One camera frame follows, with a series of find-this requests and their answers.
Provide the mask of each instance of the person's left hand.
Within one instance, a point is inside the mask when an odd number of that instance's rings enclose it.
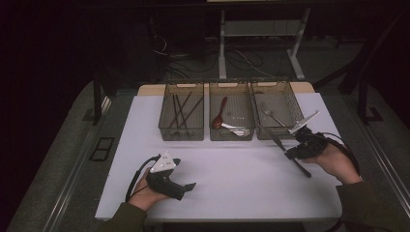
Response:
[[[129,204],[138,207],[141,210],[148,211],[153,205],[157,202],[168,199],[169,196],[164,195],[162,193],[158,193],[148,186],[147,181],[145,178],[148,175],[150,168],[145,170],[144,175],[141,177],[141,180],[136,184],[135,189],[133,192],[133,196],[128,201]]]

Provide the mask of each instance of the fork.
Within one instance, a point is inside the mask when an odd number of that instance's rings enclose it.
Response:
[[[286,125],[285,125],[283,122],[281,122],[277,117],[274,116],[274,112],[272,112],[272,110],[270,110],[270,109],[268,108],[268,106],[266,105],[265,102],[262,102],[262,103],[260,104],[260,107],[261,107],[262,112],[263,112],[264,114],[266,114],[266,115],[272,117],[273,119],[277,120],[277,122],[280,123],[283,127],[286,127]]]

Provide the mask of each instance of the sleeve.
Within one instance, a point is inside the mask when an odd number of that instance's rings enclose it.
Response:
[[[122,203],[112,219],[105,221],[97,232],[138,232],[147,213],[131,204]]]
[[[404,231],[401,221],[377,198],[370,184],[338,186],[337,193],[342,207],[341,221],[349,231]]]

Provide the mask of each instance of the tray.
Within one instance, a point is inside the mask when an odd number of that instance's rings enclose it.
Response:
[[[159,129],[164,141],[204,139],[204,81],[202,79],[166,82]]]
[[[211,79],[209,83],[210,112],[209,125],[212,141],[251,141],[254,132],[253,112],[249,83],[242,78]],[[222,120],[226,125],[236,127],[213,127],[213,120],[220,113],[221,103],[226,98]]]
[[[280,139],[292,139],[288,130],[304,116],[290,83],[276,82],[273,78],[252,78],[250,82],[255,122]],[[264,113],[263,103],[273,117]],[[256,129],[256,134],[259,140],[271,139],[260,128]]]

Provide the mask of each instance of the utensil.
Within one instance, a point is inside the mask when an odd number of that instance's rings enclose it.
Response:
[[[192,110],[188,113],[187,117],[184,119],[184,121],[182,122],[182,124],[179,127],[181,127],[183,124],[186,123],[186,121],[189,119],[189,117],[191,116],[193,111],[199,106],[199,104],[202,102],[203,99],[204,99],[204,97],[202,96],[201,99],[193,106]]]
[[[268,106],[266,105],[265,102],[262,102],[262,103],[260,104],[260,107],[261,107],[262,112],[263,112],[264,114],[266,114],[266,115],[272,117],[273,119],[275,119],[275,120],[276,120],[279,124],[281,124],[283,127],[286,127],[286,125],[285,125],[283,122],[281,122],[277,117],[274,116],[274,112],[268,108]]]
[[[259,128],[261,128],[268,136],[281,148],[281,150],[286,153],[287,150],[284,148],[283,144],[281,143],[280,139],[275,135],[271,134],[268,130],[262,127],[260,124],[256,123]],[[311,177],[310,172],[308,172],[304,167],[302,167],[295,159],[292,159],[293,163],[307,176],[308,178]]]
[[[184,117],[184,114],[182,112],[182,106],[181,106],[181,103],[179,101],[178,95],[175,95],[175,98],[177,99],[177,103],[178,103],[178,107],[179,107],[180,112],[181,112],[181,117],[182,117],[182,120],[183,120],[183,124],[186,128],[187,127],[187,123],[186,123],[187,119]]]
[[[182,108],[184,108],[185,104],[187,103],[188,99],[190,98],[190,94],[192,94],[192,91],[190,91],[190,93],[188,94],[188,96],[185,98],[184,103],[182,103],[179,112],[178,112],[177,114],[175,114],[174,120],[172,120],[172,122],[171,122],[171,123],[169,124],[169,126],[168,126],[169,128],[172,128],[172,126],[174,126],[175,122],[177,121],[178,115],[179,115],[180,113],[182,113]]]
[[[250,135],[250,130],[243,128],[243,127],[233,127],[230,125],[227,125],[225,123],[221,123],[220,124],[221,127],[224,127],[226,129],[229,129],[231,132],[235,133],[236,135],[240,136],[240,137],[245,137]]]
[[[172,102],[173,102],[173,105],[174,105],[175,121],[177,122],[177,128],[179,128],[178,127],[177,107],[175,106],[175,95],[172,95]]]
[[[226,102],[228,101],[228,97],[223,97],[222,103],[220,104],[220,113],[217,115],[217,117],[212,120],[212,128],[218,129],[222,125],[223,119],[222,119],[222,112],[225,109]]]

